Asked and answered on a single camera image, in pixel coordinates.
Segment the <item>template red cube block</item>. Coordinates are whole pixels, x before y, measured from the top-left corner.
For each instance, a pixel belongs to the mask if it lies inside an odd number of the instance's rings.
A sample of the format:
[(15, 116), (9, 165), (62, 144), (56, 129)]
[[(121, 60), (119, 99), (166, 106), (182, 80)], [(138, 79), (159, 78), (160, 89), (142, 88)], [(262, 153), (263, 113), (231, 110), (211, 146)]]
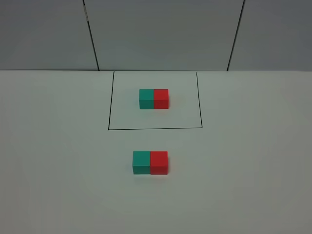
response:
[(168, 89), (154, 89), (154, 109), (169, 109)]

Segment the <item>template green cube block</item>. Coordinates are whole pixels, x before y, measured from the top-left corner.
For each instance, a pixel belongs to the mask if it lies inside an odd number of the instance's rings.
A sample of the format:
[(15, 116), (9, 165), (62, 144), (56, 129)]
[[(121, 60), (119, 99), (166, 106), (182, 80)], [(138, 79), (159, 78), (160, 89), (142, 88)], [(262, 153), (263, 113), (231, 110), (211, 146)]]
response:
[(139, 108), (154, 109), (154, 89), (139, 90)]

